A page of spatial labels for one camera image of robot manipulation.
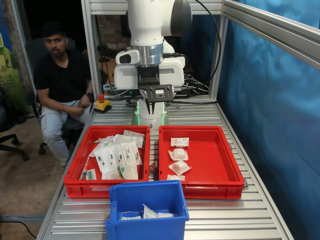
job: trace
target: blue plastic crate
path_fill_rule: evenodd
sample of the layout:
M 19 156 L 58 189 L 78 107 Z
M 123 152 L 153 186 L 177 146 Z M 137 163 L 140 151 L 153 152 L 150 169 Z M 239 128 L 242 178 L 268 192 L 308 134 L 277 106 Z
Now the blue plastic crate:
M 110 220 L 105 222 L 108 240 L 183 240 L 189 213 L 179 180 L 123 183 L 109 189 Z M 145 204 L 174 217 L 120 220 L 136 217 Z

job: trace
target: black hair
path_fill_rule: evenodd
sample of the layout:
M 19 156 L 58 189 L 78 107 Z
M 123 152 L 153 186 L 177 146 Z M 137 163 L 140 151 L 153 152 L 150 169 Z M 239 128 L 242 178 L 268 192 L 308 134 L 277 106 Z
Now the black hair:
M 61 24 L 56 21 L 47 22 L 42 27 L 42 37 L 48 38 L 55 34 L 61 34 L 66 37 L 66 31 L 62 28 Z

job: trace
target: red button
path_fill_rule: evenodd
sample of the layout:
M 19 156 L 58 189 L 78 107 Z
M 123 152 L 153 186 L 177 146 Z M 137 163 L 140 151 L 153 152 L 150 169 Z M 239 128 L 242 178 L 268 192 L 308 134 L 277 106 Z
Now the red button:
M 100 103 L 103 103 L 103 102 L 105 101 L 105 95 L 104 95 L 104 94 L 99 94 L 99 95 L 98 95 L 98 101 L 99 101 Z

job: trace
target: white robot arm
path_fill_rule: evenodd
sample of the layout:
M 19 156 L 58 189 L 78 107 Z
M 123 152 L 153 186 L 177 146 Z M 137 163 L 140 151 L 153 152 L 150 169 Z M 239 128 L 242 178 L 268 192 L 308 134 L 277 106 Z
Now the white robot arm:
M 118 90 L 140 89 L 142 115 L 156 119 L 158 103 L 172 101 L 173 87 L 184 84 L 185 58 L 164 58 L 175 52 L 164 36 L 189 29 L 191 7 L 187 0 L 128 0 L 127 14 L 131 47 L 116 56 L 114 84 Z

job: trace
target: man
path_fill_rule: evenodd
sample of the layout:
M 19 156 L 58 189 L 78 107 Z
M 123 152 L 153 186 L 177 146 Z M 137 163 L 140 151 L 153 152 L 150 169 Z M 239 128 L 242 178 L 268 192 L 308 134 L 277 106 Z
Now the man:
M 42 35 L 49 52 L 34 69 L 34 85 L 42 104 L 41 130 L 44 142 L 65 165 L 70 152 L 61 129 L 68 117 L 84 124 L 89 120 L 93 91 L 90 66 L 83 54 L 66 50 L 68 38 L 59 23 L 46 23 Z

